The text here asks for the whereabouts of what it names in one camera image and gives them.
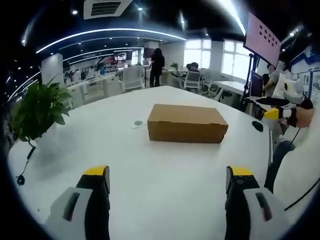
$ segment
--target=green plant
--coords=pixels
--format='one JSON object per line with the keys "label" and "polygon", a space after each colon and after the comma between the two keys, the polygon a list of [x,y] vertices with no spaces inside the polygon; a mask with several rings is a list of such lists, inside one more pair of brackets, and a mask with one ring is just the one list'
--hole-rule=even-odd
{"label": "green plant", "polygon": [[178,69],[178,68],[179,68],[179,65],[178,65],[178,63],[173,62],[173,63],[170,65],[170,68]]}
{"label": "green plant", "polygon": [[71,98],[66,88],[60,88],[59,83],[34,83],[26,95],[16,106],[13,114],[13,128],[19,138],[29,142],[41,138],[56,122],[66,124],[62,114],[69,116],[63,101]]}

